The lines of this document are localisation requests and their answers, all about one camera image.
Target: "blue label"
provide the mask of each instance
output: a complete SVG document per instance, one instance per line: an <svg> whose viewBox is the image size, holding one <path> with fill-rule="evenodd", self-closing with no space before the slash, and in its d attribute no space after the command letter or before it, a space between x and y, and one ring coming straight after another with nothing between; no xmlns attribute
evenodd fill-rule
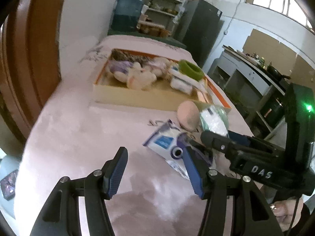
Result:
<svg viewBox="0 0 315 236"><path fill-rule="evenodd" d="M163 147L164 149L168 149L173 140L174 138L170 136L161 136L154 143Z"/></svg>

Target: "human hand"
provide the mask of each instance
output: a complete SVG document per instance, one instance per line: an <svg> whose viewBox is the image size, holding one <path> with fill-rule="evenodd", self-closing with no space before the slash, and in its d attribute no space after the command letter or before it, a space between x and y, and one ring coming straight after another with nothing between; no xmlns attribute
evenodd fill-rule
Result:
<svg viewBox="0 0 315 236"><path fill-rule="evenodd" d="M296 204L296 200L291 199L291 200L277 201L271 205L273 214L276 216L276 219L278 220L281 230L283 232L287 231L290 227L291 221L293 219L295 204ZM299 222L301 218L302 208L303 208L303 198L301 197L299 199L299 204L297 206L296 216L295 216L292 227L296 226L296 224Z"/></svg>

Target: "frying pan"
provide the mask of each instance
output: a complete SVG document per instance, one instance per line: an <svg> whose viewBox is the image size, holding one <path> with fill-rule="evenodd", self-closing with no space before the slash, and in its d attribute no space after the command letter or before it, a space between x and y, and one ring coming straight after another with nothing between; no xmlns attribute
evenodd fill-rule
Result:
<svg viewBox="0 0 315 236"><path fill-rule="evenodd" d="M290 76L282 75L277 69L275 69L273 66L268 66L267 72L270 73L277 82L280 82L283 78L291 79Z"/></svg>

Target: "water dispenser bottle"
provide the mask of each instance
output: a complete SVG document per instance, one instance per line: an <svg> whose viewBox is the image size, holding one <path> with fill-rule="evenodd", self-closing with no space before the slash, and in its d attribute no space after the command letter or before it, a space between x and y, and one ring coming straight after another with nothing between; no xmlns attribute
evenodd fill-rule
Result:
<svg viewBox="0 0 315 236"><path fill-rule="evenodd" d="M122 32L136 31L143 4L142 0L117 0L111 29Z"/></svg>

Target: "green table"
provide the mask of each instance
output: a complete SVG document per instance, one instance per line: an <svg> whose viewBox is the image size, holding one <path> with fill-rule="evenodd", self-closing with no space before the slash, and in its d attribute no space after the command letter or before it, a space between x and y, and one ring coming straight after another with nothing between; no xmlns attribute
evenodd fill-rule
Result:
<svg viewBox="0 0 315 236"><path fill-rule="evenodd" d="M124 35L132 35L132 36L138 36L138 37L145 37L145 38L151 38L153 40L157 40L159 42L163 42L175 47L179 47L182 48L184 50L186 50L186 45L182 44L181 42L175 40L172 37L155 37L155 36L151 36L148 34L141 34L139 32L121 32L121 31L115 31L112 29L108 30L107 35L116 35L116 34L124 34Z"/></svg>

